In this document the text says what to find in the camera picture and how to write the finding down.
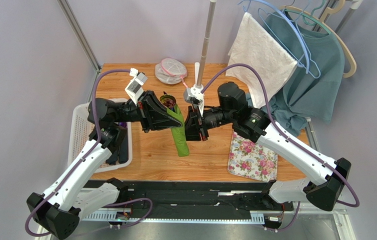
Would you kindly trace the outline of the green paper napkin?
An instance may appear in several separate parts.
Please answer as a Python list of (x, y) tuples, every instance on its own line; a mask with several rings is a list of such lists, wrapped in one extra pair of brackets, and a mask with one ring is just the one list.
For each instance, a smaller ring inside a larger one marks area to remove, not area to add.
[(173, 141), (179, 157), (187, 157), (190, 155), (190, 149), (187, 145), (185, 133), (185, 121), (182, 112), (177, 104), (173, 108), (168, 108), (167, 113), (176, 118), (180, 123), (180, 127), (171, 128)]

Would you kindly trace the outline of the rainbow metallic spoon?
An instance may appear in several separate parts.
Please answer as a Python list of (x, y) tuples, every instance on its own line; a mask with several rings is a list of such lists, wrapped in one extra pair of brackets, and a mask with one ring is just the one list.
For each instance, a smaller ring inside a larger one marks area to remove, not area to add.
[(163, 95), (159, 98), (159, 100), (165, 107), (171, 110), (173, 110), (177, 105), (176, 98), (170, 94), (167, 94), (165, 91), (163, 92)]

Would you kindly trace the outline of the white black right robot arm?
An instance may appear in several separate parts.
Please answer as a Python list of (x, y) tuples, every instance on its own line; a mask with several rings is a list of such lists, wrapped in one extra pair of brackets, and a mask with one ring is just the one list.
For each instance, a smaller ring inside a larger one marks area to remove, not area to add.
[(204, 109), (204, 94), (187, 88), (184, 100), (192, 106), (185, 120), (187, 141), (206, 141), (210, 129), (231, 124), (240, 137), (259, 144), (305, 174), (304, 179), (271, 181), (263, 190), (277, 203), (308, 201), (323, 211), (332, 211), (345, 186), (352, 164), (345, 158), (335, 160), (312, 149), (271, 120), (260, 108), (248, 104), (246, 94), (234, 82), (218, 88), (218, 107)]

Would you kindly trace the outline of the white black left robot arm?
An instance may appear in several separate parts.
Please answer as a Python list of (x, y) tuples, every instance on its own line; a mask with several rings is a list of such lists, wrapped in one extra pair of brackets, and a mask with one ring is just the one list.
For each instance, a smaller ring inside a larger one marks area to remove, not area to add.
[(96, 98), (88, 106), (87, 120), (94, 124), (94, 130), (70, 167), (49, 188), (41, 194), (33, 192), (26, 200), (30, 214), (25, 230), (34, 237), (37, 234), (30, 231), (30, 220), (64, 240), (84, 217), (118, 200), (124, 186), (116, 179), (90, 193), (81, 190), (103, 162), (118, 157), (128, 133), (121, 123), (139, 122), (146, 133), (183, 125), (151, 90), (143, 92), (137, 100), (126, 102)]

